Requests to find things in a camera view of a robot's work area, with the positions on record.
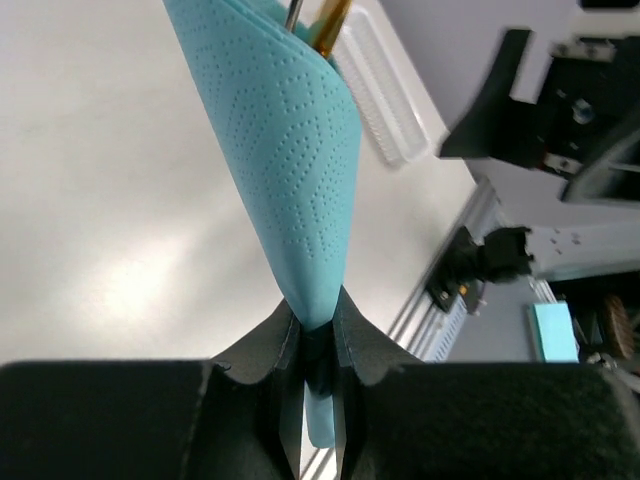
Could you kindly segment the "gold spoon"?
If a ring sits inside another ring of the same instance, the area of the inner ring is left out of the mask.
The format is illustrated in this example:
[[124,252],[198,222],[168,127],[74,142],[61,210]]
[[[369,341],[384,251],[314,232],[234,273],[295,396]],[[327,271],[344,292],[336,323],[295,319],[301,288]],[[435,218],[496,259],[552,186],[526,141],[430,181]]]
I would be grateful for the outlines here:
[[328,59],[337,41],[351,0],[326,0],[311,27],[311,46],[323,58]]

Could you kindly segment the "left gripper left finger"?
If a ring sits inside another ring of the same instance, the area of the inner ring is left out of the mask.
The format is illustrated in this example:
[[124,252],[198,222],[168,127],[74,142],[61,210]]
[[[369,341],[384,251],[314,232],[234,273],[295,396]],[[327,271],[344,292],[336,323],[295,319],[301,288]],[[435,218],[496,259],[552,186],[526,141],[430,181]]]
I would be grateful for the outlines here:
[[1,368],[5,479],[295,479],[301,327],[280,304],[210,359]]

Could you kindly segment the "silver fork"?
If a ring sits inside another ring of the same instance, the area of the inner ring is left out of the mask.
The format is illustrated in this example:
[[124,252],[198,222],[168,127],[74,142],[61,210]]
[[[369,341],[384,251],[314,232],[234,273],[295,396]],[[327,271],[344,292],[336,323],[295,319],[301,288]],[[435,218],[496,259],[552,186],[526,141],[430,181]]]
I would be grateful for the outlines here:
[[296,28],[298,18],[302,9],[303,0],[291,0],[287,9],[287,16],[284,27],[287,31],[293,32]]

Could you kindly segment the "blue paper napkin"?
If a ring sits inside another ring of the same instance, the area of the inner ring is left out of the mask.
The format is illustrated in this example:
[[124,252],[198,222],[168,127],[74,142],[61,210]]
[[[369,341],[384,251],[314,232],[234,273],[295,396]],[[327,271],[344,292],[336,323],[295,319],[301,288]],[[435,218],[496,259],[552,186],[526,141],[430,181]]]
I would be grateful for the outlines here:
[[334,444],[322,340],[344,282],[362,126],[313,30],[277,1],[169,1],[189,71],[275,281],[313,343],[308,436]]

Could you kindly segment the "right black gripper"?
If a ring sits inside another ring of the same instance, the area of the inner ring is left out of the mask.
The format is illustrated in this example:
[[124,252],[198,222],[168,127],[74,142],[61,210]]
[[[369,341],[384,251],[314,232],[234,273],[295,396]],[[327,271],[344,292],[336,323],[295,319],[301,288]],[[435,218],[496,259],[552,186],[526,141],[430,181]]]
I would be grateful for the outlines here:
[[[532,34],[507,29],[483,85],[442,140],[438,156],[490,157]],[[536,102],[515,135],[511,164],[564,179],[565,203],[639,200],[639,38],[556,43]]]

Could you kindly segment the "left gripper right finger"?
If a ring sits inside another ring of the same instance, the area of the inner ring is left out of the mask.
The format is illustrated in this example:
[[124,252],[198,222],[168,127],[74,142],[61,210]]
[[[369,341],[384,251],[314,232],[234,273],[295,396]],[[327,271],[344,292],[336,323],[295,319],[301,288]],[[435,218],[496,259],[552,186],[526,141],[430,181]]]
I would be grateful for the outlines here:
[[639,401],[575,363],[425,363],[347,293],[333,322],[343,479],[635,479]]

